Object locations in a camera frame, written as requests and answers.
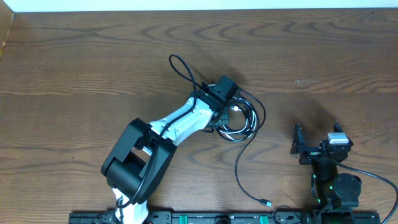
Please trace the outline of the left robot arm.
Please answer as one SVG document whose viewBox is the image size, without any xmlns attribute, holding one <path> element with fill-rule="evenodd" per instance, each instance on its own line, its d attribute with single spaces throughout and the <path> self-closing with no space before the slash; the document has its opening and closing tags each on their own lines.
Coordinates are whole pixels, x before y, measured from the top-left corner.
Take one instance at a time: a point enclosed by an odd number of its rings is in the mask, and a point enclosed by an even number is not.
<svg viewBox="0 0 398 224">
<path fill-rule="evenodd" d="M 116 197 L 116 223 L 143 223 L 147 201 L 163 179 L 177 146 L 196 131 L 223 124 L 238 91 L 228 77 L 195 86 L 186 103 L 168 116 L 146 123 L 136 118 L 105 159 L 101 173 Z"/>
</svg>

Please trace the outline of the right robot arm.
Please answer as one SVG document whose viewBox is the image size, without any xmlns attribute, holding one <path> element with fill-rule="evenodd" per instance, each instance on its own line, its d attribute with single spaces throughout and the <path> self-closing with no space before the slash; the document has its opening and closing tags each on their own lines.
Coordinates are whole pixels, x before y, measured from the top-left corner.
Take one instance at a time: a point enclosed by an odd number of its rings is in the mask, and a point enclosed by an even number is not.
<svg viewBox="0 0 398 224">
<path fill-rule="evenodd" d="M 354 223 L 353 209 L 359 206 L 361 179 L 339 173 L 337 163 L 345 160 L 353 146 L 352 140 L 335 122 L 333 132 L 318 146 L 307 146 L 302 127 L 294 126 L 291 154 L 298 154 L 299 164 L 312 167 L 312 194 L 318 207 L 303 213 L 303 223 Z"/>
</svg>

